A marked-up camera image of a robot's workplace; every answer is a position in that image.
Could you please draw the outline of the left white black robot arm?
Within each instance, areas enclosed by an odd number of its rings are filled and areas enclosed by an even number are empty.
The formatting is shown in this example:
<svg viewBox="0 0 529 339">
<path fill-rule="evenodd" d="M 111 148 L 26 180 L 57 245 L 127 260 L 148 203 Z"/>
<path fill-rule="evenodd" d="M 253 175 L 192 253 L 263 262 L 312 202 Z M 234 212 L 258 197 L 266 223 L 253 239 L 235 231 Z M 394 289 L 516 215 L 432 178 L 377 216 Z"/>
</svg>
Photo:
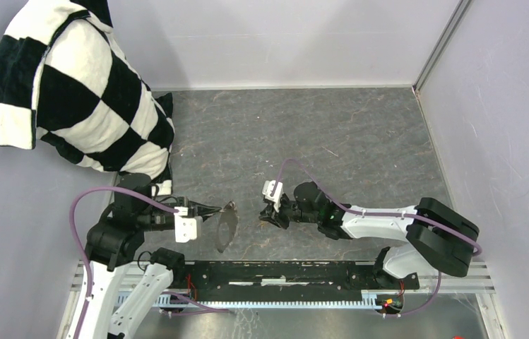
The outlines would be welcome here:
<svg viewBox="0 0 529 339">
<path fill-rule="evenodd" d="M 84 276 L 68 338 L 132 338 L 157 298 L 170 287 L 186 286 L 186 293 L 177 299 L 197 303 L 184 255 L 159 248 L 150 255 L 139 285 L 119 308 L 114 306 L 146 232 L 172 230 L 178 242 L 187 242 L 197 238 L 203 221 L 223 211 L 184 197 L 157 201 L 153 198 L 156 189 L 146 174 L 126 175 L 116 186 L 107 187 L 114 200 L 89 229 L 85 244 L 75 224 L 76 207 L 82 197 L 103 187 L 88 189 L 73 200 L 69 222 L 81 250 Z"/>
</svg>

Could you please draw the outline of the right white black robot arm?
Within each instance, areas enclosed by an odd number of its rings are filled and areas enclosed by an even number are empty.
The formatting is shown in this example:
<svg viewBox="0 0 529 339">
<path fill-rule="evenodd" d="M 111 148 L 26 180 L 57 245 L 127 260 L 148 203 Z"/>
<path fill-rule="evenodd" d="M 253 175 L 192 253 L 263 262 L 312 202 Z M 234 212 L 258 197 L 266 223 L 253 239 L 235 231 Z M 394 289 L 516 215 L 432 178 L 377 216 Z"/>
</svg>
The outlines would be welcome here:
<svg viewBox="0 0 529 339">
<path fill-rule="evenodd" d="M 314 182 L 294 190 L 294 199 L 275 180 L 262 188 L 266 207 L 259 218 L 286 229 L 291 223 L 315 224 L 320 233 L 334 240 L 379 238 L 401 242 L 377 256 L 374 282 L 393 287 L 413 273 L 440 273 L 457 278 L 468 274 L 477 253 L 479 228 L 435 198 L 423 197 L 404 208 L 363 208 L 337 204 Z"/>
</svg>

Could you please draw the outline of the black white checkered cloth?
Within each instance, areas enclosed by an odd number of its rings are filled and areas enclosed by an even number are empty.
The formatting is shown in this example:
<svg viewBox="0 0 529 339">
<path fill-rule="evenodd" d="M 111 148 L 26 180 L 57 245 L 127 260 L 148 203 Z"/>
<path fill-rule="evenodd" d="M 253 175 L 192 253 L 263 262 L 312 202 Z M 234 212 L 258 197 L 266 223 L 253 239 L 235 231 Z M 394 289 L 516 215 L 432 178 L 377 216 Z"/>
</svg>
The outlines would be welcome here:
<svg viewBox="0 0 529 339">
<path fill-rule="evenodd" d="M 51 145 L 79 167 L 144 174 L 172 193 L 171 93 L 117 43 L 106 1 L 28 1 L 0 40 L 0 146 Z"/>
</svg>

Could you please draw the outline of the aluminium corner profile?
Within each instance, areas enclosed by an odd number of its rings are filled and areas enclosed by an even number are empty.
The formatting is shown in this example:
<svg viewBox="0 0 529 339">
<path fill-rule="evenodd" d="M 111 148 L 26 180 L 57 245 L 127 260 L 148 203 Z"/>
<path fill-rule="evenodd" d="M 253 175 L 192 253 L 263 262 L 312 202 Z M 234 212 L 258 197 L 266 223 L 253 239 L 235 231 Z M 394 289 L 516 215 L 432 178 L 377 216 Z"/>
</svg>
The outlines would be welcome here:
<svg viewBox="0 0 529 339">
<path fill-rule="evenodd" d="M 453 10 L 453 13 L 451 14 L 446 26 L 442 30 L 439 39 L 436 41 L 436 44 L 434 45 L 430 55 L 425 61 L 419 76 L 412 85 L 412 90 L 416 95 L 419 95 L 421 89 L 424 87 L 424 84 L 427 82 L 434 67 L 439 62 L 442 54 L 451 41 L 451 38 L 456 33 L 458 26 L 468 12 L 471 4 L 472 0 L 460 0 L 457 3 L 457 6 Z"/>
</svg>

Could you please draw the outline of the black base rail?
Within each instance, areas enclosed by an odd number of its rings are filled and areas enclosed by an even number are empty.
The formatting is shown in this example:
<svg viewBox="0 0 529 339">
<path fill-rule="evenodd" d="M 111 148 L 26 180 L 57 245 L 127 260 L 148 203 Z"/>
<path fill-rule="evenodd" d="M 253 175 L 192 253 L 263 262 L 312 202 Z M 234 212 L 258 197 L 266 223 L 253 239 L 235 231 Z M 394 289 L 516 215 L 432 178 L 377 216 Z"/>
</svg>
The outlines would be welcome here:
<svg viewBox="0 0 529 339">
<path fill-rule="evenodd" d="M 341 302 L 420 283 L 415 273 L 392 278 L 361 261 L 194 261 L 174 269 L 170 287 L 196 292 L 200 302 Z"/>
</svg>

